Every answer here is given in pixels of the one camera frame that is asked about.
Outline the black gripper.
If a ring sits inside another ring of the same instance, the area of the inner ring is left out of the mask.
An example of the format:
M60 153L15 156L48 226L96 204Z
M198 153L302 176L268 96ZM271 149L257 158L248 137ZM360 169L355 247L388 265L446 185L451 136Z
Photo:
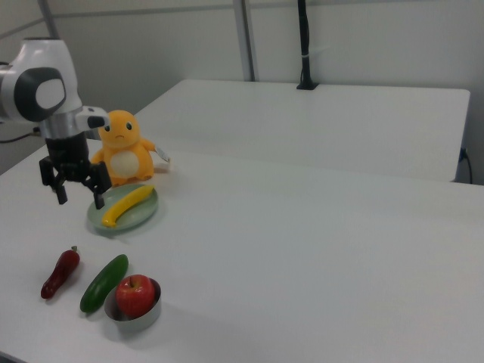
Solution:
M39 161L43 185L55 189L60 205L68 201L64 182L78 182L93 190L96 209L104 207L103 190L111 188L104 162L92 163L83 132L68 138L46 138L48 156Z

